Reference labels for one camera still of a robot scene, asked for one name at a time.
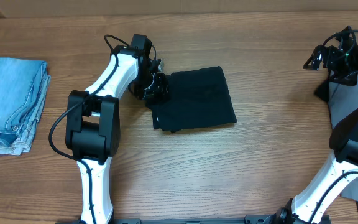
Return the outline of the black shorts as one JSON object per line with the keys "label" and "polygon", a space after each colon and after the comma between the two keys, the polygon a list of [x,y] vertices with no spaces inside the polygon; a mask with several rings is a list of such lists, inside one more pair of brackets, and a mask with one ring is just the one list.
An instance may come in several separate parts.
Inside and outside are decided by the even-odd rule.
{"label": "black shorts", "polygon": [[154,129],[174,133],[237,121],[220,66],[176,72],[167,82],[168,100],[146,104],[152,111]]}

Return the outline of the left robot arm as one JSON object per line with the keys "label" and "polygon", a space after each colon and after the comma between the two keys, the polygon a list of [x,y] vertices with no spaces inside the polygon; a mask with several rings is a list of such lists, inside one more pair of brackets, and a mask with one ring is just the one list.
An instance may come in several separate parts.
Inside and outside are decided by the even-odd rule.
{"label": "left robot arm", "polygon": [[148,103],[168,98],[162,61],[150,58],[151,40],[135,34],[128,44],[111,47],[110,61],[86,90],[68,96],[65,144],[81,174],[83,209],[80,223],[113,223],[110,165],[121,137],[119,99],[126,90]]}

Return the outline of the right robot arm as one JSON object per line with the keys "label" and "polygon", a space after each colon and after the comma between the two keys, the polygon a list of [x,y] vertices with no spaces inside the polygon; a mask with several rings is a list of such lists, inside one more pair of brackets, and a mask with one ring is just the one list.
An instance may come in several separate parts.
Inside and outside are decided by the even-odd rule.
{"label": "right robot arm", "polygon": [[[323,42],[316,46],[304,68],[329,70],[325,85],[336,83],[356,86],[358,82],[357,30],[347,26],[332,35],[339,46]],[[277,213],[264,218],[264,223],[319,223],[335,198],[358,178],[358,108],[333,128],[329,139],[332,152],[300,194],[290,199]]]}

